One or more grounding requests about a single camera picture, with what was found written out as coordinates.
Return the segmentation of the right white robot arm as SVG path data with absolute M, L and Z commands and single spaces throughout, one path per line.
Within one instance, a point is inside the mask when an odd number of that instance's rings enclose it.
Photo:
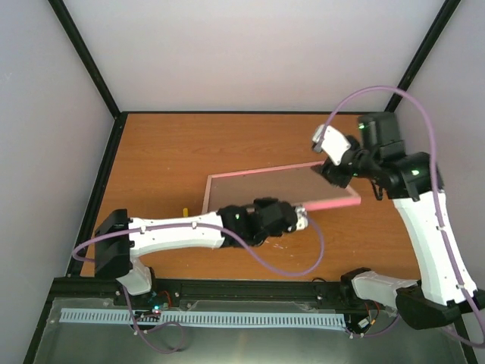
M 477 288 L 459 254 L 447 215 L 437 216 L 435 202 L 444 209 L 441 180 L 431 186 L 430 155 L 408 154 L 399 122 L 393 113 L 379 112 L 358 118 L 361 138 L 320 125 L 312 137 L 315 152 L 327 159 L 314 171 L 330 184 L 346 188 L 351 179 L 371 182 L 376 199 L 387 196 L 403 220 L 418 261 L 418 281 L 391 278 L 358 268 L 341 277 L 344 299 L 371 300 L 395 309 L 416 330 L 444 328 L 472 311 L 470 297 L 484 308 L 484 291 Z

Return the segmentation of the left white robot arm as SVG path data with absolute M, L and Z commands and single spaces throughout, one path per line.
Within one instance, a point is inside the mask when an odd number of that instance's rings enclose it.
M 95 277 L 118 281 L 132 298 L 146 306 L 156 300 L 158 287 L 152 268 L 140 260 L 145 255 L 186 248 L 246 249 L 307 226 L 303 207 L 274 198 L 161 220 L 131 218 L 126 209 L 117 209 L 95 230 Z

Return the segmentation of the pink picture frame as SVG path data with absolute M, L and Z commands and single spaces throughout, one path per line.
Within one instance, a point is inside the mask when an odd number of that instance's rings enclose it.
M 242 206 L 270 197 L 302 206 L 308 212 L 358 206 L 361 197 L 351 187 L 331 185 L 316 172 L 320 162 L 235 171 L 208 176 L 202 213 Z

